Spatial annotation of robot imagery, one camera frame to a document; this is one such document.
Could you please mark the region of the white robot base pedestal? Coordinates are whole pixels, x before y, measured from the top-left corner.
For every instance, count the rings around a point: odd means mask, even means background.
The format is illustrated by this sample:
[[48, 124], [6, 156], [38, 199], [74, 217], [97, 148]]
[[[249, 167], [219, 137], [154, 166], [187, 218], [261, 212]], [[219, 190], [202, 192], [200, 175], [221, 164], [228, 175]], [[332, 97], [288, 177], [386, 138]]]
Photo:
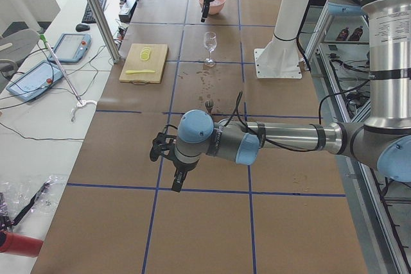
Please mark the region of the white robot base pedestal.
[[306, 0], [281, 0], [272, 40], [254, 50], [258, 78], [301, 78], [297, 36], [305, 7]]

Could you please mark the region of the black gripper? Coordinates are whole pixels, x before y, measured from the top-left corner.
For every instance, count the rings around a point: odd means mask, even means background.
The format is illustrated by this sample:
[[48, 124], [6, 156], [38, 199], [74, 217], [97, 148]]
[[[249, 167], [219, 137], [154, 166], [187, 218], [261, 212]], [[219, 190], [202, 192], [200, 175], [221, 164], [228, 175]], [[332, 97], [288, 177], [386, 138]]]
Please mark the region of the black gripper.
[[201, 17], [201, 22], [205, 22], [208, 15], [209, 15], [209, 9], [210, 9], [210, 3], [212, 3], [214, 0], [204, 0], [204, 3], [202, 5], [202, 17]]
[[199, 157], [195, 157], [191, 162], [183, 162], [179, 158], [174, 158], [173, 165], [176, 168], [174, 180], [171, 190], [175, 192], [181, 192], [187, 173], [196, 168], [199, 161]]

